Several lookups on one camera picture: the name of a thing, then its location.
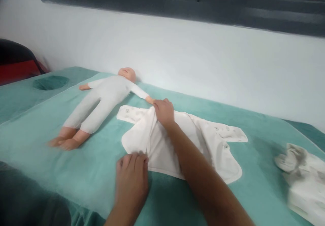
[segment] baby onesie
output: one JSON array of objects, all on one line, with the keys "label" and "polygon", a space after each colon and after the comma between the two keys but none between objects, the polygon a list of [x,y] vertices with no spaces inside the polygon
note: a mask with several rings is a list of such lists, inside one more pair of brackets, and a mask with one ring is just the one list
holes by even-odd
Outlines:
[{"label": "baby onesie", "polygon": [[[145,153],[149,157],[148,170],[184,179],[177,155],[165,129],[157,121],[154,107],[139,109],[124,105],[120,108],[117,119],[135,124],[122,137],[122,145],[127,153]],[[242,169],[226,142],[247,142],[247,137],[240,128],[213,123],[176,111],[175,122],[225,183],[232,183],[241,177]]]}]

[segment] doll hand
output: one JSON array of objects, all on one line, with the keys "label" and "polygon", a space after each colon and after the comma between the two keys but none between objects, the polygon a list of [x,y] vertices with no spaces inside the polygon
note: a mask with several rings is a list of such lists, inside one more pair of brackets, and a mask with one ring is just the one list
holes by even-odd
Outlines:
[{"label": "doll hand", "polygon": [[147,101],[148,103],[150,103],[151,105],[153,105],[153,102],[155,101],[155,99],[152,99],[150,96],[147,96],[147,97],[146,97],[146,101]]},{"label": "doll hand", "polygon": [[89,85],[88,84],[84,84],[84,85],[81,85],[81,86],[79,86],[79,90],[89,90],[90,89],[90,87],[89,87]]}]

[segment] white baby garment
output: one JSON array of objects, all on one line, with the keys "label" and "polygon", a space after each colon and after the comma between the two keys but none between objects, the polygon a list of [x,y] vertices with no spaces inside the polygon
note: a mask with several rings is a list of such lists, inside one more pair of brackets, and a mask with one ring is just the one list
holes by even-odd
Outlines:
[{"label": "white baby garment", "polygon": [[[154,107],[139,109],[124,105],[120,108],[117,119],[135,123],[122,137],[122,145],[127,153],[145,153],[149,157],[148,170],[184,179],[177,155],[165,129],[157,121]],[[241,177],[241,167],[231,155],[226,143],[226,140],[247,142],[247,137],[240,128],[213,123],[176,111],[175,122],[225,183],[232,183]]]},{"label": "white baby garment", "polygon": [[325,162],[291,143],[274,160],[287,172],[288,207],[315,226],[325,225]]},{"label": "white baby garment", "polygon": [[93,89],[78,104],[63,126],[94,133],[112,109],[131,92],[145,99],[148,94],[123,76],[115,75],[89,82]]}]

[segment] dark window frame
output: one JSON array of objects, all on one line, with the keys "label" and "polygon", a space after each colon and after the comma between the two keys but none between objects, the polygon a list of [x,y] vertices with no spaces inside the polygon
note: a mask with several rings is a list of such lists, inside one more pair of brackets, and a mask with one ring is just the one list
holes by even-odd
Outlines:
[{"label": "dark window frame", "polygon": [[325,37],[325,2],[309,0],[42,0]]}]

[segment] sleeve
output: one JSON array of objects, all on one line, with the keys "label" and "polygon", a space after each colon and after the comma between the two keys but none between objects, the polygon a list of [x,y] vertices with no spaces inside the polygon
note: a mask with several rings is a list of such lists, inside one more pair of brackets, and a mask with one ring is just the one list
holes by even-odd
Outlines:
[{"label": "sleeve", "polygon": [[91,88],[91,89],[94,89],[96,86],[98,86],[100,83],[102,83],[103,81],[105,80],[105,78],[103,79],[99,79],[99,80],[95,80],[93,82],[88,82],[88,86]]},{"label": "sleeve", "polygon": [[143,99],[146,99],[146,97],[149,96],[144,90],[142,90],[134,83],[132,85],[131,92],[133,92],[135,95]]}]

